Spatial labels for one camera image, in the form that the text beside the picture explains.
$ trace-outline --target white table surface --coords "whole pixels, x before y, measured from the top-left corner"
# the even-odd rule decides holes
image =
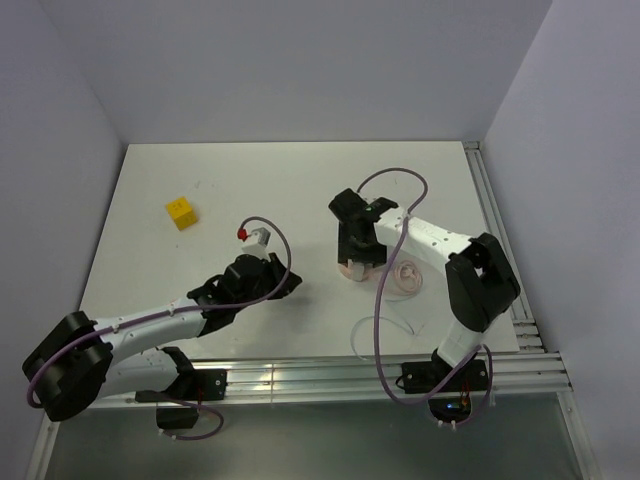
[[[355,189],[389,166],[412,168],[429,182],[417,216],[469,235],[486,229],[459,142],[131,145],[81,308],[91,318],[117,316],[184,296],[233,262],[241,253],[238,224],[262,215],[287,235],[293,271],[304,283],[284,300],[245,309],[218,332],[175,344],[192,358],[352,355],[350,332],[371,315],[375,284],[339,274],[337,221],[327,205],[343,189]],[[407,206],[419,192],[415,179],[394,173],[374,180],[364,193]],[[164,206],[183,195],[199,221],[179,232]],[[284,263],[275,234],[270,248]],[[383,353],[430,353],[454,318],[445,279],[420,267],[422,292],[383,307],[385,316],[408,321],[416,335],[382,322]],[[371,329],[367,322],[357,332],[361,355],[372,351]],[[486,343],[495,352],[518,351],[508,314],[494,322]]]

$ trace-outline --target small block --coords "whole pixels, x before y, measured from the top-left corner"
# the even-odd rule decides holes
[[[185,197],[168,203],[166,209],[178,230],[184,230],[198,221],[196,213]]]

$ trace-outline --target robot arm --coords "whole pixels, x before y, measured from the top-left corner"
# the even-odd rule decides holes
[[[131,391],[164,392],[183,400],[194,396],[203,385],[191,362],[176,347],[156,347],[215,332],[232,323],[248,304],[273,292],[287,269],[274,253],[266,253],[268,239],[266,229],[254,230],[243,238],[245,253],[223,274],[169,305],[95,320],[84,312],[67,315],[22,367],[32,383],[38,375],[34,391],[49,418],[66,420],[97,398]],[[302,279],[289,271],[269,299],[286,297],[300,283]],[[86,341],[42,370],[81,337]]]
[[[329,209],[339,221],[339,263],[386,263],[387,247],[397,245],[402,234],[404,209],[386,198],[367,204],[351,189],[337,195]],[[492,322],[520,295],[520,285],[493,235],[472,238],[415,217],[408,225],[402,249],[446,277],[457,319],[434,352],[433,360],[446,364],[440,368],[446,375],[481,343]]]

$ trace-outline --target gray wall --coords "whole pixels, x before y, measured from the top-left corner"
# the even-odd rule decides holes
[[[23,478],[42,414],[23,359],[77,307],[122,146],[35,0],[0,4],[0,477]]]
[[[129,143],[472,139],[550,0],[41,0]]]
[[[553,3],[486,138],[544,340],[605,478],[640,471],[640,2]]]

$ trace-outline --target purple cable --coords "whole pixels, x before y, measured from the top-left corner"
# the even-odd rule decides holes
[[[286,237],[284,236],[284,233],[282,232],[282,230],[280,230],[280,228],[278,228],[271,220],[264,218],[264,217],[259,217],[259,216],[252,216],[252,217],[248,217],[246,219],[244,219],[242,221],[242,223],[240,223],[240,229],[244,228],[245,225],[251,221],[260,221],[263,223],[266,223],[267,225],[269,225],[271,228],[273,228],[273,230],[278,234],[278,236],[280,237],[280,239],[282,240],[282,243],[284,244],[284,249],[287,253],[287,266],[286,266],[286,270],[284,275],[282,276],[282,279],[280,280],[280,283],[278,283],[278,285],[276,285],[276,287],[269,292],[268,294],[256,299],[256,300],[251,300],[250,302],[243,302],[243,303],[233,303],[233,304],[227,304],[227,305],[189,305],[186,307],[180,307],[180,308],[176,308],[173,313],[167,309],[161,312],[156,312],[156,313],[151,313],[149,315],[144,315],[142,317],[139,318],[134,318],[133,320],[129,320],[128,322],[123,322],[121,323],[118,328],[119,329],[126,329],[126,328],[130,328],[130,327],[134,327],[136,325],[139,325],[141,323],[146,323],[146,322],[150,322],[152,320],[157,320],[158,318],[163,318],[163,317],[167,317],[167,316],[172,316],[175,315],[177,313],[183,313],[183,312],[192,312],[192,311],[197,311],[197,310],[230,310],[230,309],[234,309],[234,308],[245,308],[245,307],[250,307],[252,305],[256,305],[257,303],[263,302],[265,300],[270,299],[271,297],[273,297],[285,284],[285,282],[287,281],[287,278],[289,278],[289,272],[291,272],[291,246],[289,245],[289,242],[287,241]],[[40,367],[40,369],[36,372],[36,374],[33,376],[33,378],[31,379],[31,382],[29,382],[29,387],[27,388],[27,403],[29,404],[29,406],[33,407],[33,408],[42,408],[42,404],[37,403],[34,399],[33,399],[33,395],[35,393],[35,388],[36,385],[38,384],[38,382],[42,379],[42,376],[44,375],[44,372],[47,371],[47,369],[49,369],[55,362],[57,362],[62,356],[66,355],[68,352],[70,352],[71,350],[73,350],[74,348],[76,348],[78,345],[83,344],[84,342],[86,342],[87,340],[91,340],[93,338],[96,337],[100,337],[104,334],[107,333],[111,333],[113,332],[113,327],[106,327],[106,328],[102,328],[100,330],[96,330],[95,332],[91,332],[88,333],[86,335],[83,335],[82,337],[79,337],[77,339],[75,339],[74,341],[68,343],[67,345],[65,345],[63,348],[61,348],[60,350],[58,350],[56,353],[54,353],[51,358],[49,358],[46,362],[44,362],[42,364],[42,366]],[[212,407],[207,407],[207,406],[202,406],[202,405],[196,405],[196,404],[192,404],[192,403],[188,403],[188,402],[182,402],[180,400],[173,400],[173,399],[168,399],[168,401],[174,402],[174,403],[178,403],[180,405],[182,405],[183,403],[186,403],[187,405],[185,406],[193,406],[194,408],[197,406],[199,409],[202,410],[207,410],[211,413],[213,413],[214,415],[216,415],[218,418],[220,418],[220,425],[213,430],[213,432],[209,432],[205,435],[199,435],[199,436],[195,436],[195,437],[184,437],[184,438],[180,438],[182,436],[177,436],[177,439],[180,440],[201,440],[203,438],[209,438],[213,435],[215,435],[216,433],[218,433],[218,431],[220,431],[220,428],[222,428],[222,424],[224,423],[224,418],[222,417],[222,414],[220,412],[218,412],[217,410],[215,410]]]
[[[389,398],[391,398],[394,402],[399,403],[400,405],[407,405],[407,406],[412,406],[412,405],[420,405],[422,403],[425,403],[427,401],[429,401],[434,395],[436,395],[448,382],[449,380],[451,380],[451,378],[453,378],[453,376],[458,373],[473,357],[474,355],[480,350],[480,346],[478,345],[476,348],[474,348],[471,352],[469,352],[461,361],[460,363],[458,363],[458,365],[456,365],[448,374],[446,377],[444,377],[442,379],[442,381],[440,383],[438,383],[438,385],[436,385],[433,390],[431,390],[430,392],[426,393],[424,396],[417,398],[417,399],[405,399],[405,398],[400,398],[398,397],[393,390],[391,389],[391,387],[389,386],[389,384],[387,383],[387,380],[384,376],[384,370],[382,369],[382,358],[381,358],[381,354],[380,354],[380,309],[382,306],[382,297],[383,297],[383,293],[384,293],[384,286],[385,283],[387,281],[387,277],[389,275],[389,273],[391,272],[391,269],[393,268],[393,264],[396,260],[396,257],[398,256],[398,253],[400,252],[400,249],[402,248],[402,244],[404,243],[405,239],[407,238],[407,234],[409,231],[409,214],[413,211],[414,208],[416,208],[420,202],[422,202],[422,200],[425,199],[425,197],[427,196],[427,192],[429,191],[429,186],[427,184],[427,181],[424,179],[424,177],[422,175],[420,175],[419,173],[410,170],[408,168],[402,168],[402,167],[391,167],[391,168],[385,168],[383,170],[380,170],[372,175],[370,175],[369,177],[367,177],[358,187],[357,192],[360,193],[360,191],[362,190],[362,188],[369,183],[371,180],[373,180],[374,178],[384,174],[384,173],[389,173],[389,172],[402,172],[402,173],[408,173],[409,175],[413,175],[414,177],[416,177],[418,180],[420,180],[420,182],[422,183],[423,186],[423,191],[422,194],[417,198],[417,200],[415,202],[413,202],[411,204],[411,206],[407,209],[407,216],[405,216],[403,222],[402,222],[402,232],[400,234],[400,238],[398,239],[398,243],[396,244],[396,246],[394,247],[393,251],[391,252],[391,254],[389,255],[389,258],[387,259],[387,263],[385,265],[385,268],[382,272],[382,276],[380,277],[380,282],[378,282],[378,289],[376,291],[376,297],[375,297],[375,306],[374,306],[374,310],[373,310],[373,352],[374,352],[374,359],[376,362],[376,370],[378,372],[378,378],[380,379],[380,383],[382,385],[382,388],[384,389],[384,391],[386,392],[386,394],[389,396]],[[484,406],[486,405],[486,402],[489,398],[489,395],[491,393],[491,387],[493,386],[493,362],[491,359],[491,352],[489,351],[489,349],[487,348],[486,345],[483,345],[483,347],[485,348],[485,350],[487,351],[487,356],[489,357],[489,387],[487,389],[487,391],[485,392],[485,396],[480,404],[480,407],[476,410],[474,410],[474,412],[469,416],[469,418],[465,419],[464,421],[460,422],[458,425],[462,425],[463,423],[467,423],[468,421],[470,421],[475,414],[484,408]]]
[[[167,397],[167,396],[165,396],[165,400],[167,402],[175,403],[177,405],[182,405],[183,407],[195,408],[196,410],[204,410],[205,412],[209,412],[209,413],[215,415],[216,417],[218,417],[220,422],[218,423],[216,428],[214,428],[210,432],[203,433],[202,435],[175,435],[175,434],[172,434],[170,432],[167,432],[166,430],[162,430],[162,434],[163,435],[166,435],[167,437],[173,438],[175,440],[183,440],[183,441],[187,441],[187,442],[192,442],[192,441],[195,441],[195,440],[205,440],[207,438],[211,438],[216,433],[218,433],[220,430],[222,430],[222,426],[224,425],[224,417],[222,416],[222,413],[220,413],[220,411],[216,410],[215,408],[210,407],[208,405],[202,405],[200,403],[184,402],[182,400],[175,400],[175,399]]]

